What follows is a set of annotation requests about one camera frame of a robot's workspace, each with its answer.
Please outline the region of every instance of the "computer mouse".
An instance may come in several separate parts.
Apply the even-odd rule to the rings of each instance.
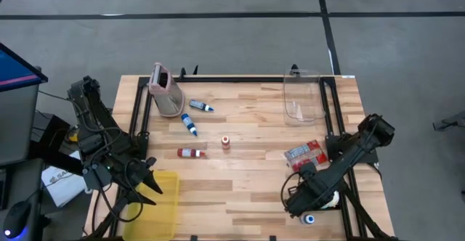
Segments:
[[[3,221],[3,233],[7,238],[15,238],[22,232],[28,222],[31,204],[28,201],[20,201],[14,204],[8,211]]]

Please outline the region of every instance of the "gray concrete floor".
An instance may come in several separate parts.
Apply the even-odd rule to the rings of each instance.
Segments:
[[[329,12],[464,11],[465,0],[327,0]],[[3,0],[0,15],[319,10],[318,0]],[[465,236],[465,131],[434,132],[432,121],[465,110],[465,18],[331,19],[342,74],[356,75],[367,113],[397,129],[379,150],[396,235],[406,240]],[[174,73],[331,74],[321,19],[0,20],[0,41],[34,65],[65,96],[84,75],[100,81],[107,106],[119,77],[147,74],[155,61]],[[37,108],[75,123],[66,102],[40,96]],[[77,238],[89,197],[63,209],[45,240]]]

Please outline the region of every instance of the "yellow bin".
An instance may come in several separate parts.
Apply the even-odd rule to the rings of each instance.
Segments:
[[[123,239],[126,241],[168,241],[174,237],[177,222],[177,203],[179,198],[179,177],[176,172],[154,171],[155,181],[163,190],[160,195],[144,184],[137,191],[157,205],[144,204],[140,217],[124,225]],[[129,205],[125,218],[137,215],[140,204]]]

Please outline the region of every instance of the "wooden table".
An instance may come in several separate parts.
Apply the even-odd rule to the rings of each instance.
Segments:
[[[137,75],[125,75],[113,108],[113,117],[127,131],[137,90]],[[347,132],[356,132],[365,117],[354,78],[336,76],[336,84]],[[283,152],[312,139],[324,145],[324,119],[314,126],[287,126],[283,122],[281,83],[178,83],[186,102],[197,99],[214,107],[205,113],[186,105],[199,136],[191,135],[180,118],[162,118],[155,105],[150,111],[150,143],[147,156],[157,158],[154,170],[176,171],[181,179],[178,224],[175,240],[344,240],[341,211],[313,212],[315,223],[302,225],[283,210],[279,191],[291,173]],[[331,93],[328,102],[332,108]],[[333,126],[336,118],[331,111]],[[221,137],[228,135],[231,149],[224,151]],[[177,157],[177,148],[205,150],[206,159]],[[364,164],[355,166],[361,203],[387,234],[394,234],[379,175]],[[291,180],[289,186],[296,182]],[[116,188],[107,192],[115,199]],[[91,232],[92,198],[85,229]],[[357,235],[353,208],[352,228]],[[100,199],[97,220],[108,210]],[[123,231],[118,226],[118,234]]]

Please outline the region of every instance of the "computer monitor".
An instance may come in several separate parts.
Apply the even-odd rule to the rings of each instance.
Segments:
[[[49,79],[0,43],[0,91],[45,83]]]

